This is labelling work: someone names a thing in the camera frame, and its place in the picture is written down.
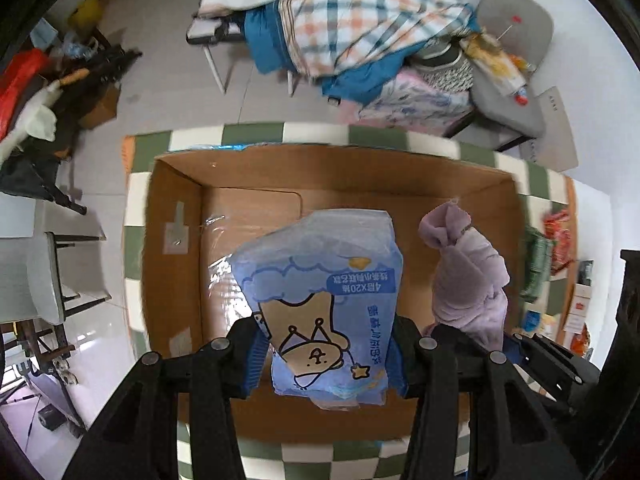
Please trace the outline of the lilac cloth bundle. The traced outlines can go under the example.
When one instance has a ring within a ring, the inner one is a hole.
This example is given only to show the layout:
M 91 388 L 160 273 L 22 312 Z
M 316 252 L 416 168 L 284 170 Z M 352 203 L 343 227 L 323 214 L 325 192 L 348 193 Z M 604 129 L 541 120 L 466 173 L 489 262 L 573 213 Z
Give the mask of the lilac cloth bundle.
M 506 260 L 455 202 L 426 214 L 418 233 L 439 251 L 432 285 L 435 322 L 461 330 L 489 352 L 501 350 L 510 283 Z

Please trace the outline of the blue bear tissue pack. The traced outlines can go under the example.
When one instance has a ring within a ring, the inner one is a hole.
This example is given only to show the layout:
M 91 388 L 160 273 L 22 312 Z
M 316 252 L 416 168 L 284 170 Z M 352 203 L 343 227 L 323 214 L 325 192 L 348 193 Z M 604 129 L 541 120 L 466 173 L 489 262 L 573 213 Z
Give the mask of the blue bear tissue pack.
M 230 266 L 270 343 L 275 393 L 325 410 L 384 404 L 404 267 L 386 211 L 315 211 L 243 244 Z

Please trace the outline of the orange snack packet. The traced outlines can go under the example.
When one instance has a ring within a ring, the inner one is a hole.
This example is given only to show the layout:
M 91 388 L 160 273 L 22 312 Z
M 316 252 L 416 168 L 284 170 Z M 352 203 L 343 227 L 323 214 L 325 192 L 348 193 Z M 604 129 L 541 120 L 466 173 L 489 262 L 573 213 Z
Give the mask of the orange snack packet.
M 570 340 L 570 351 L 575 356 L 586 358 L 590 349 L 590 333 L 587 324 L 582 326 L 582 331 L 573 335 Z

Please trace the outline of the white red cigarette box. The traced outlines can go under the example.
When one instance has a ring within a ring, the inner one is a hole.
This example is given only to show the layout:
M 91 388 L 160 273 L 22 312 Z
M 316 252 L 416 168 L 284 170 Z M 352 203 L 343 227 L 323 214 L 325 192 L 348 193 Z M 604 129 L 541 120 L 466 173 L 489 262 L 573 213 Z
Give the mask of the white red cigarette box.
M 592 287 L 589 285 L 576 284 L 572 300 L 570 300 L 570 308 L 563 330 L 568 334 L 580 334 L 586 324 L 586 317 L 589 310 L 591 300 Z

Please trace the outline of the yellow cartoon tissue pack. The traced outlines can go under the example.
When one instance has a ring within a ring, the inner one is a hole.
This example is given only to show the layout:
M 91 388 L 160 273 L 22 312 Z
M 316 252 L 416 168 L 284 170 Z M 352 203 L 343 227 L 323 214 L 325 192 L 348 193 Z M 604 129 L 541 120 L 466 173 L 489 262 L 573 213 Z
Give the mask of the yellow cartoon tissue pack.
M 526 310 L 521 318 L 520 324 L 514 328 L 514 334 L 526 335 L 527 337 L 537 334 L 551 340 L 555 340 L 559 330 L 560 316 L 540 313 L 534 310 Z

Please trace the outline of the black snack packet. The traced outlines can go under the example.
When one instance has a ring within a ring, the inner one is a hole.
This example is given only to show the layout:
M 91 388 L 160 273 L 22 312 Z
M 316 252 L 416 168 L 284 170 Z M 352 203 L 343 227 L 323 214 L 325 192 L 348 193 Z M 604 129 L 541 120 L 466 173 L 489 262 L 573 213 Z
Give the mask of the black snack packet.
M 591 280 L 592 280 L 592 272 L 593 272 L 593 261 L 591 259 L 582 260 L 578 266 L 577 283 L 579 285 L 590 287 Z

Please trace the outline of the green tissue pack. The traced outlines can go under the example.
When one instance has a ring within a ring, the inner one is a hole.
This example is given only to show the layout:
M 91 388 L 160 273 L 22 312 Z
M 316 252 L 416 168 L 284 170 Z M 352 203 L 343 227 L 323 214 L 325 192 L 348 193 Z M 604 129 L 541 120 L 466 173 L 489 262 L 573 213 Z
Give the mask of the green tissue pack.
M 525 274 L 521 298 L 533 304 L 551 274 L 554 243 L 532 226 L 525 229 Z

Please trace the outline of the red snack bag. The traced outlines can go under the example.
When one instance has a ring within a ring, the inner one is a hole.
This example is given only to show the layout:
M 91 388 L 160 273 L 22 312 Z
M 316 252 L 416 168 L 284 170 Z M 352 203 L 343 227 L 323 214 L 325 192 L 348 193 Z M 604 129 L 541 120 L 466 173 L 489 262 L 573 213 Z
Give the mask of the red snack bag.
M 544 236 L 552 243 L 551 274 L 556 275 L 574 261 L 570 212 L 566 208 L 544 217 Z

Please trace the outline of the cardboard box with blue print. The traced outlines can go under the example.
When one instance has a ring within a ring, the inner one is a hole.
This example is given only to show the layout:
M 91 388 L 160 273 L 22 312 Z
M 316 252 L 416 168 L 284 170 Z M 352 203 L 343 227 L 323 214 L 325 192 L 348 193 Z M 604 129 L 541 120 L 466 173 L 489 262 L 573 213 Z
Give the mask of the cardboard box with blue print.
M 228 332 L 250 307 L 230 276 L 208 268 L 249 240 L 316 210 L 390 214 L 404 257 L 398 311 L 432 324 L 439 255 L 419 238 L 430 210 L 456 200 L 506 260 L 506 326 L 518 322 L 524 216 L 507 172 L 425 154 L 312 144 L 259 145 L 159 157 L 151 174 L 141 257 L 142 312 L 150 346 L 182 356 Z

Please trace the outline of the snack bags on chair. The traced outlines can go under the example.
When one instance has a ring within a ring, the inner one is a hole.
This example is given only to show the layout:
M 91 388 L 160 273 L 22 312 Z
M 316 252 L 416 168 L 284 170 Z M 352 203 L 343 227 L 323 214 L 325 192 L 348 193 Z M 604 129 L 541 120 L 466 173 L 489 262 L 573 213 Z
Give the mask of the snack bags on chair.
M 521 106 L 528 104 L 526 76 L 536 70 L 536 65 L 506 52 L 499 40 L 487 32 L 472 32 L 459 44 L 464 54 L 502 96 L 510 96 Z

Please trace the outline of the black white patterned cushion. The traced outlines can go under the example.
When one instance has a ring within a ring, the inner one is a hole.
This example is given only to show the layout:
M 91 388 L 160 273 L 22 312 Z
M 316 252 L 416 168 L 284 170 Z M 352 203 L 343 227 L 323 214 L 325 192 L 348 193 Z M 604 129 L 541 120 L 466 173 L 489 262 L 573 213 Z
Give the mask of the black white patterned cushion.
M 457 44 L 433 42 L 411 55 L 409 66 L 443 92 L 465 92 L 473 87 L 473 67 Z

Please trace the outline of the grey padded chair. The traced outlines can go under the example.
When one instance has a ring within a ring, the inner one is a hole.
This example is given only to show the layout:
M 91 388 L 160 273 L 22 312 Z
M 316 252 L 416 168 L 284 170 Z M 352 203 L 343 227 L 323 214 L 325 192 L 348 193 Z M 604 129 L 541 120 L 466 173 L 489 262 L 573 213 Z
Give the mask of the grey padded chair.
M 480 122 L 513 134 L 500 152 L 541 139 L 546 126 L 530 81 L 551 44 L 551 15 L 534 0 L 480 0 L 475 17 L 480 31 L 460 42 L 473 67 L 473 109 L 445 136 Z

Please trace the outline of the red plastic bag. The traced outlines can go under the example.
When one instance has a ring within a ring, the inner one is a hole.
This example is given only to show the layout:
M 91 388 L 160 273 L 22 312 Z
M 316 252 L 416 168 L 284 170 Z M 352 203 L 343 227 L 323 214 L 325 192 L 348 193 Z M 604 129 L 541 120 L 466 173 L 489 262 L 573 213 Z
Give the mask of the red plastic bag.
M 49 57 L 39 49 L 18 52 L 1 75 L 0 87 L 0 140 L 9 132 L 9 126 L 18 99 L 29 83 L 49 66 Z

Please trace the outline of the plaid blanket pile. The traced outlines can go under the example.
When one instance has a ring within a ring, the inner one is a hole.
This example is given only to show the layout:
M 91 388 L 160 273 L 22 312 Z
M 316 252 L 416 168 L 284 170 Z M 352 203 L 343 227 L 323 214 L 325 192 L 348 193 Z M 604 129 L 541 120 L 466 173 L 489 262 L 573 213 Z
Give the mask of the plaid blanket pile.
M 405 59 L 478 29 L 461 0 L 273 0 L 243 16 L 256 68 L 319 81 L 328 98 L 368 104 Z

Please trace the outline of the yellow bin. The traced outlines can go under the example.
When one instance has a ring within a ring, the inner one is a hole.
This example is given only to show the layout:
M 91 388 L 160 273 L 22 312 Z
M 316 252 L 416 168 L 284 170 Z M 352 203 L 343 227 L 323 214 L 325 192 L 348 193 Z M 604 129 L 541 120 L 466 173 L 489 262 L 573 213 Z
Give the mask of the yellow bin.
M 101 0 L 84 0 L 67 19 L 67 24 L 78 36 L 88 36 L 97 28 L 104 14 Z

